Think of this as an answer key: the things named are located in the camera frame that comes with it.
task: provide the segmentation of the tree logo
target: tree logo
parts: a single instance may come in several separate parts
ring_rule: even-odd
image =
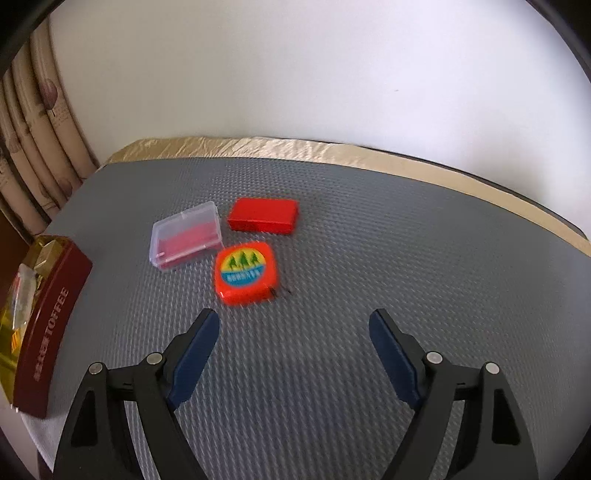
[[[265,257],[258,250],[236,249],[222,261],[222,279],[232,287],[246,287],[261,278],[266,264]]]

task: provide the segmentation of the transparent lid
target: transparent lid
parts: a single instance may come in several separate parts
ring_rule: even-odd
[[[221,248],[217,207],[213,202],[206,202],[154,224],[150,262],[160,270],[169,270],[201,256],[206,250]]]

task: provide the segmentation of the gray textured surface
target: gray textured surface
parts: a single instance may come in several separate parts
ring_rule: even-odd
[[[212,288],[213,257],[163,274],[148,262],[152,224],[214,200],[289,197],[291,237],[230,231],[274,248],[284,287],[231,309]],[[377,479],[410,420],[368,336],[385,307],[426,349],[504,368],[530,429],[542,479],[591,421],[591,259],[541,227],[461,193],[354,168],[277,160],[118,164],[90,178],[50,227],[94,262],[70,319],[50,418],[27,419],[51,464],[87,366],[138,362],[204,307],[217,347],[177,416],[212,479]],[[459,413],[450,422],[457,430]],[[156,478],[137,412],[138,458]],[[434,478],[444,477],[451,440]]]

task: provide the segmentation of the silver pin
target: silver pin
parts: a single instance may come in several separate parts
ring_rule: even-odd
[[[443,357],[439,352],[429,352],[427,354],[427,361],[429,363],[439,365],[441,362],[443,362]]]
[[[91,375],[96,375],[103,370],[103,364],[100,362],[93,363],[90,367],[88,367],[88,371]]]
[[[499,366],[497,364],[494,364],[493,362],[488,362],[486,364],[485,368],[486,368],[486,371],[492,375],[496,375],[498,372],[501,371]]]
[[[162,354],[158,352],[151,353],[146,357],[146,361],[150,365],[158,365],[162,361]]]

